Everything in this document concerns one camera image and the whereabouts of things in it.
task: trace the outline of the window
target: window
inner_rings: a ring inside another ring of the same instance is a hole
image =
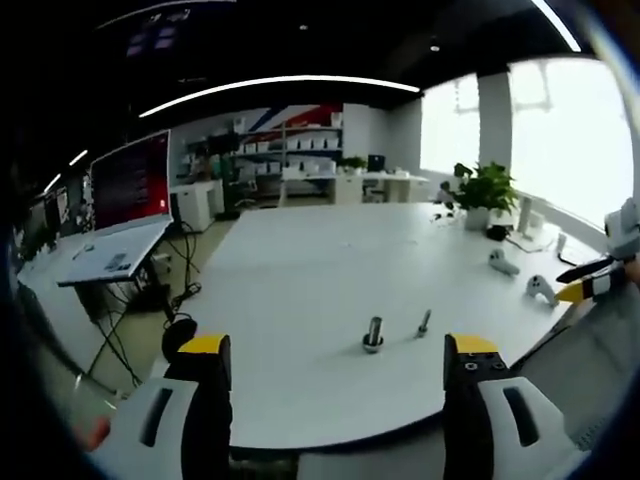
[[[422,99],[420,168],[453,174],[456,163],[474,165],[480,155],[478,78],[438,85]]]
[[[510,84],[515,187],[602,228],[633,195],[631,135],[608,67],[523,62],[512,66]]]

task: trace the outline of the red screen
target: red screen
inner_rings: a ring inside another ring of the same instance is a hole
[[[91,165],[95,229],[169,213],[169,134],[126,145]]]

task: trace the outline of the black ceiling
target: black ceiling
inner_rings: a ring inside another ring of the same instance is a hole
[[[173,2],[111,23],[160,2],[102,3],[50,5],[36,16],[16,16],[25,27],[10,52],[11,153],[35,191],[84,149],[90,153],[79,168],[128,139],[219,112],[345,101],[391,108],[415,97],[383,87],[298,82],[217,93],[138,118],[205,88],[299,74],[426,88],[516,59],[569,52],[530,0]],[[167,33],[170,46],[157,48]],[[439,52],[430,51],[433,41]]]

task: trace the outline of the green plant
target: green plant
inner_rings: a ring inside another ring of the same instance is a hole
[[[502,165],[491,162],[487,167],[478,165],[472,170],[458,163],[454,175],[460,179],[460,185],[457,192],[451,193],[463,210],[486,207],[511,211],[515,206],[518,195],[511,186],[513,178]]]
[[[339,167],[367,168],[368,162],[362,157],[345,157],[338,160]]]

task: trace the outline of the white controller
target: white controller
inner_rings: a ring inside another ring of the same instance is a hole
[[[518,275],[520,273],[520,269],[518,267],[504,258],[504,250],[501,248],[496,248],[491,252],[489,255],[489,265],[499,272],[507,275]]]
[[[538,294],[543,295],[551,306],[558,304],[553,288],[542,275],[534,275],[527,282],[527,295],[535,297]]]

